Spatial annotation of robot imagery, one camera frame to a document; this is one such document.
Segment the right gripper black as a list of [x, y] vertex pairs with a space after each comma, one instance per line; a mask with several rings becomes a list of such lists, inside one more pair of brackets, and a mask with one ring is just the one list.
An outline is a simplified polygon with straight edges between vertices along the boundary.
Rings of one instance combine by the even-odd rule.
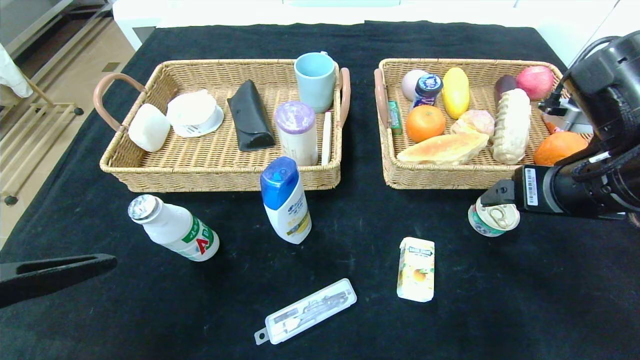
[[594, 196], [576, 182], [573, 171], [602, 160], [601, 152], [578, 151], [551, 166], [525, 164], [512, 180], [503, 178], [480, 196], [482, 207], [515, 204], [523, 212], [596, 219], [598, 211], [589, 202]]

